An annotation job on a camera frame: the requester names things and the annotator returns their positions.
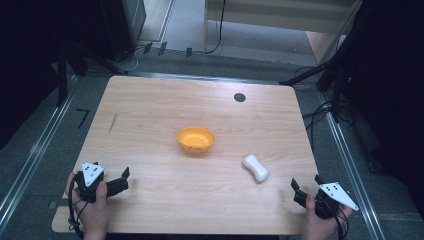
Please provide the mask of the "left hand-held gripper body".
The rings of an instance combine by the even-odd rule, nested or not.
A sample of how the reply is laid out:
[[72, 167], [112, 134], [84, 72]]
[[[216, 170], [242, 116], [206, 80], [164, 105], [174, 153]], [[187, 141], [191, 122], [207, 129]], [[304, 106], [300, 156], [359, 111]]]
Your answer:
[[79, 195], [83, 201], [94, 203], [98, 184], [103, 180], [104, 167], [93, 163], [83, 163], [76, 175]]

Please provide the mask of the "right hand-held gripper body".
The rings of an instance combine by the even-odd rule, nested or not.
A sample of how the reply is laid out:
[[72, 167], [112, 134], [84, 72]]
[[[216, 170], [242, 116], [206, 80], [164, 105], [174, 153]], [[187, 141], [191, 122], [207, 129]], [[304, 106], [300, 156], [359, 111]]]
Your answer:
[[315, 195], [315, 214], [321, 219], [330, 219], [338, 214], [341, 206], [359, 210], [359, 206], [338, 182], [320, 184]]

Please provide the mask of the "person's left hand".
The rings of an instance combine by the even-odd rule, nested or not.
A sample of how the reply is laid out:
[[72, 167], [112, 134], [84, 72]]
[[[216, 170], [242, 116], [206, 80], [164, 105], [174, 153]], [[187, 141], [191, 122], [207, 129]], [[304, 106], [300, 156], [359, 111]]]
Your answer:
[[71, 186], [75, 174], [71, 172], [67, 179], [66, 194], [71, 200], [71, 205], [79, 215], [84, 227], [84, 240], [106, 240], [110, 222], [110, 212], [107, 196], [107, 185], [104, 181], [96, 189], [96, 201], [87, 203], [81, 201], [79, 192]]

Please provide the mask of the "person's right hand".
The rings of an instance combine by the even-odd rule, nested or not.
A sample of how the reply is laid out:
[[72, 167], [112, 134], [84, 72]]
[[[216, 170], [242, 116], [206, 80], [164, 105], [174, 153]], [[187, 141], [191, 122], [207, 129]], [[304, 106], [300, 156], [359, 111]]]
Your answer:
[[342, 206], [337, 220], [321, 219], [315, 214], [315, 196], [308, 194], [301, 240], [329, 240], [334, 233], [341, 229], [341, 225], [352, 213], [352, 209]]

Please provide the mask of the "white soap bar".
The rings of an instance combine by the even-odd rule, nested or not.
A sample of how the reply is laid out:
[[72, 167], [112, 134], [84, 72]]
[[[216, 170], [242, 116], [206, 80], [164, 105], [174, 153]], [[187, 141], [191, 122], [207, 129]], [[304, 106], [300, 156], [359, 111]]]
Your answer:
[[253, 174], [254, 178], [262, 183], [270, 175], [269, 170], [266, 169], [254, 155], [248, 155], [243, 159], [243, 165]]

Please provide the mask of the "orange plastic bowl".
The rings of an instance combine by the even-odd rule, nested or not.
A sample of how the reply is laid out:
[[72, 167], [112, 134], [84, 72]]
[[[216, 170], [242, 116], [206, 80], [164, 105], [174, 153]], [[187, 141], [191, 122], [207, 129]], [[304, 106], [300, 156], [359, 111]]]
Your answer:
[[186, 152], [206, 153], [215, 143], [215, 135], [207, 128], [187, 127], [181, 129], [176, 138]]

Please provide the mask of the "black metal stand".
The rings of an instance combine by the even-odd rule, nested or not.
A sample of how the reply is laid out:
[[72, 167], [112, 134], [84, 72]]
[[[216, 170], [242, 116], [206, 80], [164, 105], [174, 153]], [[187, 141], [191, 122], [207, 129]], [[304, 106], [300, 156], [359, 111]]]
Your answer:
[[289, 80], [280, 81], [279, 84], [283, 86], [292, 86], [300, 83], [303, 80], [321, 73], [319, 80], [316, 83], [316, 88], [319, 92], [327, 91], [330, 87], [333, 87], [331, 103], [331, 116], [336, 123], [339, 123], [340, 118], [340, 95], [342, 92], [343, 82], [346, 80], [345, 71], [342, 67], [342, 61], [337, 57], [332, 57], [330, 60], [312, 67], [300, 75], [295, 75]]
[[77, 75], [85, 75], [87, 73], [88, 67], [83, 60], [84, 56], [91, 58], [114, 74], [123, 75], [125, 73], [124, 70], [119, 70], [82, 44], [74, 41], [63, 41], [57, 50], [57, 107], [62, 106], [68, 97], [67, 66], [70, 66]]

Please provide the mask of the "dark cabinet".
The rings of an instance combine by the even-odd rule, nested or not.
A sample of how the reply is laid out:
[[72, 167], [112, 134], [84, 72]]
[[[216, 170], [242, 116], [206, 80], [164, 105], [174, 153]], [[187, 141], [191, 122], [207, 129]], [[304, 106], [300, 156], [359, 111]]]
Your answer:
[[100, 0], [105, 19], [108, 58], [121, 60], [135, 51], [146, 11], [144, 0]]

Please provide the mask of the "white shelf unit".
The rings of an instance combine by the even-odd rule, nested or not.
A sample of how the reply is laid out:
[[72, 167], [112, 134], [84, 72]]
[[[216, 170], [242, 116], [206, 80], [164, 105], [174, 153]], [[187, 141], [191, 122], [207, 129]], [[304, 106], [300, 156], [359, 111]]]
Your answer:
[[225, 22], [302, 30], [314, 57], [324, 62], [351, 24], [363, 0], [204, 0], [204, 23], [219, 20], [214, 12], [224, 10]]

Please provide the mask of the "metal floor rail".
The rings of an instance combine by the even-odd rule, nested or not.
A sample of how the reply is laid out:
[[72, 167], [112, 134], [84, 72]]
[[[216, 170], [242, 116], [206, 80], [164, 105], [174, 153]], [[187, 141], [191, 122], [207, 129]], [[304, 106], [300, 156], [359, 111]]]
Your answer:
[[346, 173], [349, 177], [352, 189], [355, 193], [359, 209], [367, 226], [371, 240], [386, 240], [386, 236], [381, 227], [369, 194], [367, 193], [365, 185], [360, 177], [340, 124], [333, 119], [330, 113], [327, 114], [326, 119], [340, 153]]
[[68, 96], [59, 107], [55, 107], [47, 125], [40, 137], [29, 150], [23, 167], [19, 171], [8, 192], [0, 201], [0, 236], [6, 229], [18, 203], [37, 170], [47, 148], [50, 145], [58, 127], [60, 126], [72, 102], [75, 89], [79, 85], [79, 78], [73, 75], [68, 83]]

